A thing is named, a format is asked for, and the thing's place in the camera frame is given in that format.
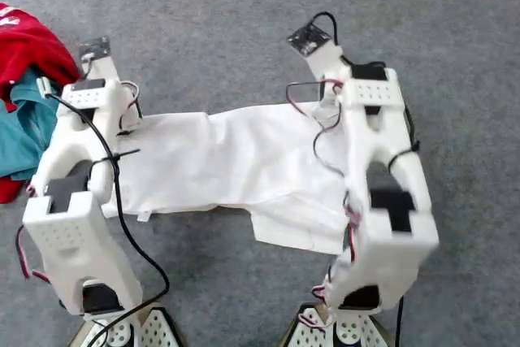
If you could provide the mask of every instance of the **gray carpet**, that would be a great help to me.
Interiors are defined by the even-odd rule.
[[[310,78],[284,38],[331,11],[350,58],[397,69],[422,141],[441,246],[407,294],[402,345],[518,345],[519,0],[2,1],[38,16],[74,54],[108,34],[147,114],[282,102],[286,83]],[[65,345],[81,320],[20,274],[13,244],[24,203],[0,210],[0,344]],[[156,292],[160,279],[109,224],[145,293]],[[166,268],[163,302],[192,346],[274,346],[330,260],[255,242],[240,210],[130,227]],[[392,330],[394,316],[379,318]]]

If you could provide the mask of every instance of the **black wire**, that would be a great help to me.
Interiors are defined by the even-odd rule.
[[[139,310],[143,309],[144,307],[156,302],[160,297],[164,296],[168,291],[170,290],[170,280],[168,279],[168,275],[166,275],[166,272],[137,244],[135,239],[133,238],[132,234],[128,230],[127,223],[124,220],[123,216],[123,204],[121,202],[121,188],[119,184],[119,156],[114,156],[114,154],[111,151],[111,148],[106,143],[105,138],[103,135],[99,132],[99,129],[96,128],[96,125],[92,123],[92,121],[87,117],[81,110],[75,108],[72,104],[70,104],[67,101],[64,101],[60,96],[50,93],[46,95],[47,97],[51,97],[55,99],[56,101],[60,102],[62,105],[64,105],[69,110],[73,111],[74,113],[78,114],[79,117],[93,130],[93,132],[96,134],[97,138],[101,142],[103,149],[106,152],[106,156],[108,161],[110,162],[112,169],[114,170],[114,188],[115,188],[115,200],[117,204],[117,213],[119,217],[119,223],[121,224],[121,228],[123,229],[124,235],[127,237],[128,241],[130,241],[130,244],[132,247],[136,250],[136,252],[143,257],[146,262],[148,262],[157,272],[161,275],[162,280],[164,281],[164,288],[155,296],[151,297],[150,299],[143,301],[140,305],[136,306],[135,308],[129,310],[128,312],[122,314],[119,316],[116,320],[112,321],[111,323],[108,323],[100,332],[97,333],[97,335],[90,341],[87,347],[93,347],[94,343],[97,339],[106,331],[108,331],[110,328],[114,327],[118,322],[126,319],[127,317],[131,316],[132,314],[138,312]]]
[[[313,16],[309,23],[307,24],[307,26],[310,26],[311,24],[313,24],[317,18],[319,18],[320,16],[326,16],[328,19],[331,20],[332,22],[332,27],[334,29],[334,34],[333,34],[333,37],[334,37],[334,45],[338,46],[339,45],[339,42],[338,42],[338,23],[336,22],[336,18],[334,17],[333,14],[331,14],[330,12],[328,11],[322,11],[322,12],[319,12],[318,14],[316,14],[315,16]],[[356,64],[354,61],[350,60],[347,56],[345,56],[344,54],[342,54],[340,56],[340,59],[346,63],[347,65],[349,66],[352,66],[352,65],[368,65],[368,66],[372,66],[372,67],[386,67],[387,64],[384,62],[384,61],[372,61],[370,63],[366,63],[366,64]]]
[[[396,344],[395,347],[399,347],[401,341],[401,322],[403,319],[403,306],[405,305],[405,296],[399,300],[399,309],[397,309],[397,324],[396,324]]]
[[[409,143],[411,146],[407,150],[402,150],[398,154],[396,154],[393,158],[390,159],[388,162],[388,172],[392,171],[392,165],[396,162],[396,160],[402,156],[403,154],[409,154],[412,152],[418,152],[421,147],[421,142],[419,140],[415,140],[415,124],[414,120],[412,119],[412,115],[410,113],[410,110],[407,105],[405,105],[405,115],[406,120],[408,121],[408,136],[409,136]]]
[[[121,85],[130,85],[130,84],[122,82]],[[143,113],[141,112],[141,106],[139,105],[139,94],[140,94],[139,89],[136,91],[136,95],[132,94],[133,100],[128,105],[128,109],[130,109],[130,107],[132,107],[133,105],[136,105],[137,115],[139,115],[140,119],[143,119]],[[121,115],[119,117],[119,133],[117,133],[118,136],[127,136],[128,134],[133,132],[132,130],[123,130],[123,117],[124,117],[124,115]]]
[[[122,158],[123,156],[127,156],[129,154],[135,154],[137,152],[139,152],[140,149],[134,149],[134,150],[129,150],[127,152],[123,152],[121,154],[114,154],[114,158],[117,158],[117,159],[120,159]],[[89,180],[90,180],[90,176],[92,175],[92,169],[94,168],[94,166],[98,163],[101,163],[101,162],[105,162],[107,160],[110,160],[110,158],[107,156],[105,158],[100,158],[99,160],[95,160],[92,162],[92,164],[90,164],[90,169],[89,169]]]
[[[331,14],[330,12],[328,11],[322,11],[322,12],[319,12],[318,14],[316,14],[315,16],[313,16],[309,23],[307,24],[307,26],[310,26],[311,24],[313,24],[317,18],[319,18],[320,16],[326,16],[328,19],[331,20],[332,22],[332,27],[334,28],[334,45],[339,45],[339,42],[338,42],[338,23],[336,22],[336,18],[334,18],[334,15]]]
[[[97,324],[97,325],[101,326],[101,327],[105,327],[103,324],[99,323],[99,322],[96,321],[96,320],[92,320],[92,322],[93,322],[94,324]],[[106,332],[105,332],[105,340],[101,343],[101,346],[106,345],[106,340],[107,340],[107,339],[108,339],[108,329],[107,329]]]

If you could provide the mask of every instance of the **white robot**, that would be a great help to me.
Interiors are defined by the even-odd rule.
[[[331,19],[334,39],[314,25],[322,15]],[[282,345],[386,346],[370,315],[402,299],[420,264],[439,244],[410,112],[393,69],[383,63],[354,64],[343,55],[329,13],[317,14],[288,43],[305,58],[316,80],[323,80],[315,114],[337,112],[336,122],[323,131],[339,123],[344,129],[345,172],[323,165],[344,177],[348,248],[313,288],[323,304],[303,305]],[[400,188],[369,189],[372,162],[384,164]]]
[[[348,163],[338,173],[344,177],[349,246],[313,289],[323,304],[303,306],[281,345],[385,346],[370,315],[400,301],[439,241],[397,75],[379,64],[351,64],[337,39],[312,21],[288,40],[316,80],[324,80],[319,110],[337,111],[332,126],[341,123],[344,129]],[[63,306],[95,322],[81,347],[181,346],[166,311],[152,307],[149,313],[150,304],[167,292],[167,279],[161,294],[143,302],[141,284],[101,209],[113,184],[119,187],[113,164],[125,152],[109,158],[107,148],[140,123],[137,93],[119,81],[105,37],[82,46],[80,54],[87,77],[63,90],[52,142],[32,178],[34,197],[24,226]],[[39,85],[44,96],[53,97],[48,81]],[[401,189],[369,189],[366,170],[372,161],[386,164]],[[149,313],[144,321],[143,311]]]

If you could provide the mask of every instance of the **white cloth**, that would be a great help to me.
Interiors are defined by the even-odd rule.
[[[135,215],[246,209],[259,241],[339,254],[345,186],[314,157],[319,130],[286,104],[145,117],[138,130],[119,137],[119,152],[141,149],[119,162],[123,209]],[[341,167],[341,126],[320,137],[318,152]],[[104,211],[115,214],[114,197]]]

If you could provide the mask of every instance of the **teal shirt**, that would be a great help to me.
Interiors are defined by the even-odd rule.
[[[40,75],[30,67],[13,85],[10,98],[15,111],[8,113],[0,103],[0,177],[30,179],[49,146],[58,102],[41,97],[36,84]]]

